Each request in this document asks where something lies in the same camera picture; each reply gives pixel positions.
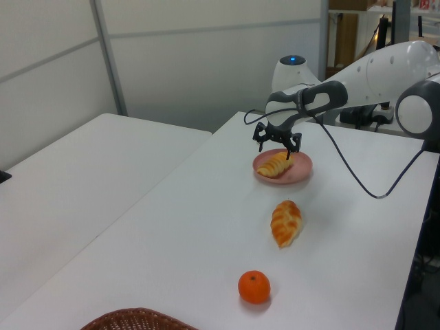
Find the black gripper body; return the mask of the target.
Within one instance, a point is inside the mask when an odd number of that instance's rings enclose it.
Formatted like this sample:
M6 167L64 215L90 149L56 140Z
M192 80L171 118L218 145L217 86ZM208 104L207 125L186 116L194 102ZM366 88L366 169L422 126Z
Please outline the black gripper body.
M264 131L266 140L290 140L292 138L292 128L284 124L274 126L268 123Z

